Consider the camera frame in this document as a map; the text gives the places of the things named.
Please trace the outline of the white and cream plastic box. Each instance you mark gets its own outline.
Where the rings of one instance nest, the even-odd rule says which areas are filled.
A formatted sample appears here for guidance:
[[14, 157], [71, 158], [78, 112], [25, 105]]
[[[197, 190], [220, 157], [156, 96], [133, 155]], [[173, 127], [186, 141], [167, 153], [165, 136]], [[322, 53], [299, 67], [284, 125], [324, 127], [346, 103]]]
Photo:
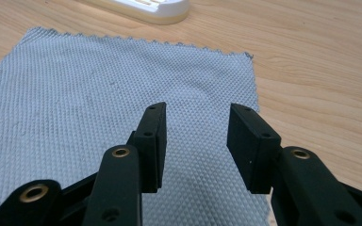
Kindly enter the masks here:
[[189, 0], [84, 0], [150, 24], [176, 24], [189, 14]]

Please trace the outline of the grey textured cloth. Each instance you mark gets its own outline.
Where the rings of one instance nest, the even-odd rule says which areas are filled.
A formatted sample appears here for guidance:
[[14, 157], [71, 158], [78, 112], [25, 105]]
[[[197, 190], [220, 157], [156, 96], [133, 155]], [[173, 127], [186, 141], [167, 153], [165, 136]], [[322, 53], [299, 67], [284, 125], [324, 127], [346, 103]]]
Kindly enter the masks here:
[[163, 185], [142, 199], [143, 226], [268, 226], [226, 146], [231, 104], [257, 105], [250, 55], [42, 27], [0, 61], [0, 205], [30, 181], [95, 173], [161, 102]]

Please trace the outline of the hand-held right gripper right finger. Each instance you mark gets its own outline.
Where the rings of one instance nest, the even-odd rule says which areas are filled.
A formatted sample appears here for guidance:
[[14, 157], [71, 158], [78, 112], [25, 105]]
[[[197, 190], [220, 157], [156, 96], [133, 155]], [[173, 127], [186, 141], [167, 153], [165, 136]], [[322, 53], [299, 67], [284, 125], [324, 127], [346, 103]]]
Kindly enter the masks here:
[[269, 194], [280, 136], [250, 107], [231, 104], [226, 146], [252, 194]]

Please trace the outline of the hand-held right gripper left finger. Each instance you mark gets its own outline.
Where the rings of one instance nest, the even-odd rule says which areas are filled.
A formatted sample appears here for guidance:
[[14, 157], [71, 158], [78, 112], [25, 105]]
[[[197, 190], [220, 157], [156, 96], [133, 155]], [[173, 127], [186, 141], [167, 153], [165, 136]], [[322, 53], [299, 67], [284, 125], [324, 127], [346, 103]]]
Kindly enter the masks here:
[[139, 153], [143, 193], [157, 193], [162, 188], [167, 147], [166, 106], [165, 102], [149, 105], [127, 140]]

